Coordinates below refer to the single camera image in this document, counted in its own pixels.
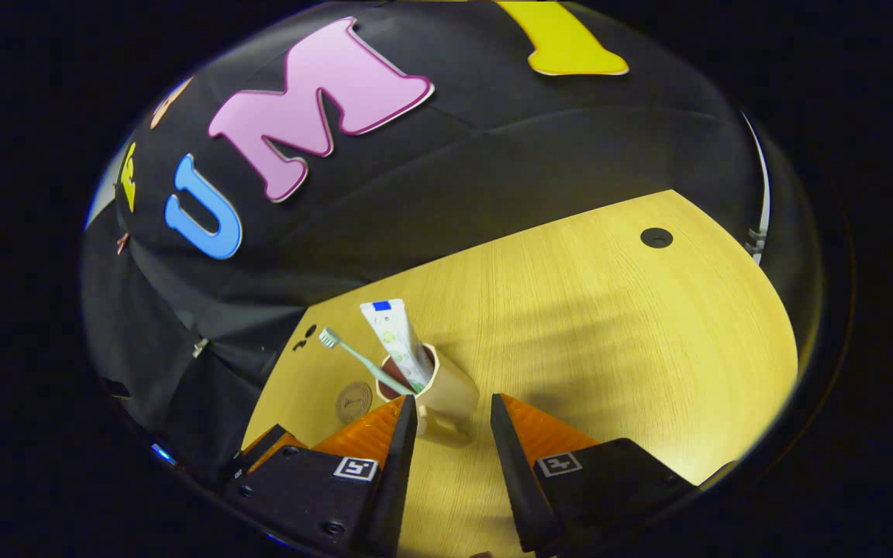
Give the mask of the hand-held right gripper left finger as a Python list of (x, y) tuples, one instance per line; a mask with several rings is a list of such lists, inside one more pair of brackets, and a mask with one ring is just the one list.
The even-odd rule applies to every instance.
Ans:
[(221, 497), (266, 536), (305, 557), (394, 557), (415, 448), (411, 396), (368, 412), (309, 449), (286, 448), (231, 480)]

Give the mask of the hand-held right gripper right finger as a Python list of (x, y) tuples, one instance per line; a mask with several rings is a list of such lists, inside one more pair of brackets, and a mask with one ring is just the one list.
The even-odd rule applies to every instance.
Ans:
[(697, 497), (630, 438), (599, 442), (503, 393), (490, 424), (523, 551), (605, 556)]

